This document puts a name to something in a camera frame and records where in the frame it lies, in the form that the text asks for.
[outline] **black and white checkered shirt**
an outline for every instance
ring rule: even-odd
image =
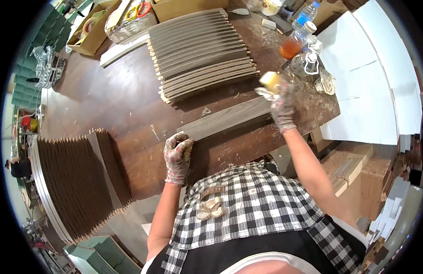
[[[167,249],[162,273],[181,272],[191,249],[264,234],[306,230],[339,273],[355,273],[358,258],[306,192],[293,179],[267,169],[264,160],[230,167],[195,183],[178,211],[174,234]],[[199,220],[201,193],[211,186],[224,186],[219,196],[224,208],[220,217]]]

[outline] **yellow sponge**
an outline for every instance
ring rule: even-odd
[[[280,75],[274,71],[268,71],[260,78],[259,82],[264,85],[268,90],[275,94],[280,94],[275,85],[280,84]]]

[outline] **white cap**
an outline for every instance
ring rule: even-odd
[[[315,31],[317,31],[317,26],[315,24],[313,24],[310,21],[306,21],[306,23],[304,23],[304,26],[311,32],[314,33]]]

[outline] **work glove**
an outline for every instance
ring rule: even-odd
[[[190,166],[190,153],[193,139],[185,133],[176,133],[166,140],[164,159],[166,160],[166,183],[183,185]]]
[[[271,116],[281,134],[289,129],[295,129],[293,122],[293,85],[290,85],[283,77],[280,77],[280,83],[274,86],[275,92],[266,88],[256,88],[255,91],[264,96],[266,100],[271,101]]]

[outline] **dark wooden table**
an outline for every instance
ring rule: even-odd
[[[241,1],[230,1],[228,10],[243,8]],[[258,14],[229,14],[261,74],[281,71],[285,62],[278,48],[285,36],[261,26]],[[91,128],[108,130],[116,142],[133,200],[161,194],[166,177],[163,157],[165,140],[183,124],[201,118],[205,108],[212,113],[255,98],[259,86],[252,79],[208,90],[170,105],[158,94],[153,61],[146,46],[121,57],[105,69],[100,55],[112,42],[108,39],[94,57],[73,52],[69,56],[55,92],[43,94],[46,114],[40,128],[42,137],[55,139],[87,134]],[[313,77],[304,80],[284,72],[296,85],[296,124],[302,135],[339,115],[336,96],[318,94]],[[192,150],[188,181],[245,164],[285,144],[271,119],[197,142]]]

